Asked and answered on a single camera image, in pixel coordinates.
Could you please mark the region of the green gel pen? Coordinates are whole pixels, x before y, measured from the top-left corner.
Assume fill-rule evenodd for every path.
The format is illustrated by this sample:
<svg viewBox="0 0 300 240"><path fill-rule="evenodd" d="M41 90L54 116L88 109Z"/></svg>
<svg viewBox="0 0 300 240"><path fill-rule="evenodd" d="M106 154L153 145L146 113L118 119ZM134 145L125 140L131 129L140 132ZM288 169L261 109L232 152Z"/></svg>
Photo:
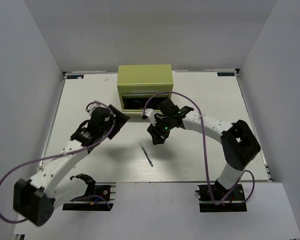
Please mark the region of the green gel pen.
<svg viewBox="0 0 300 240"><path fill-rule="evenodd" d="M148 160L150 166L153 167L153 166L154 166L154 165L153 165L153 162L152 162L152 160L150 159L150 156L148 155L148 153L147 153L147 151L146 151L144 145L143 145L141 142L139 142L138 144L139 144L141 150L143 151L143 153L144 153L146 159Z"/></svg>

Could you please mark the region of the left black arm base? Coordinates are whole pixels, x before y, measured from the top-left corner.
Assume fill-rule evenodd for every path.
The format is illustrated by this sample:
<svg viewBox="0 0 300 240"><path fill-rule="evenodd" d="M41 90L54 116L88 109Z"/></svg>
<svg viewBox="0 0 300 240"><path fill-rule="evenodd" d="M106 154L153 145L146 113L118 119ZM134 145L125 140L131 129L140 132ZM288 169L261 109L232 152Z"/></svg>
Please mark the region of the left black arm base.
<svg viewBox="0 0 300 240"><path fill-rule="evenodd" d="M63 204L63 211L107 212L114 205L116 198L116 183L97 183L91 176L80 173L69 179L71 182L83 182L83 195Z"/></svg>

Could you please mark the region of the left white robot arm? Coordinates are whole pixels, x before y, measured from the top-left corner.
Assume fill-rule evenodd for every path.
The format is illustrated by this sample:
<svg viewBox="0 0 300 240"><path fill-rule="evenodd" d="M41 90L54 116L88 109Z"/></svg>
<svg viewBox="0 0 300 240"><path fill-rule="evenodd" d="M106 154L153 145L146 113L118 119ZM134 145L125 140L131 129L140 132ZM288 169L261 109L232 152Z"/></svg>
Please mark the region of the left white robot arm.
<svg viewBox="0 0 300 240"><path fill-rule="evenodd" d="M112 105L95 104L86 110L90 118L70 136L61 156L53 157L41 171L14 185L13 209L37 227L44 225L55 209L69 201L96 198L96 181L87 174L79 173L65 183L61 181L101 141L112 139L130 119Z"/></svg>

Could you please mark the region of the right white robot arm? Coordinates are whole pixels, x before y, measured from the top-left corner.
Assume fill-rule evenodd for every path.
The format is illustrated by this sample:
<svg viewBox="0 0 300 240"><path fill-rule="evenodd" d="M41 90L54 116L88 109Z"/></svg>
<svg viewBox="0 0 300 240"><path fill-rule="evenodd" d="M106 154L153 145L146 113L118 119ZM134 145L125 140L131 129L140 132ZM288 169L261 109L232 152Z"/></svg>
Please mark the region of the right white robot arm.
<svg viewBox="0 0 300 240"><path fill-rule="evenodd" d="M150 120L147 128L153 145L164 144L174 128L182 128L207 136L221 144L226 164L214 184L216 195L226 200L234 193L234 185L247 165L260 152L261 146L243 120L226 122L200 114L194 108L179 108L169 98L158 105L160 113L144 109L142 117Z"/></svg>

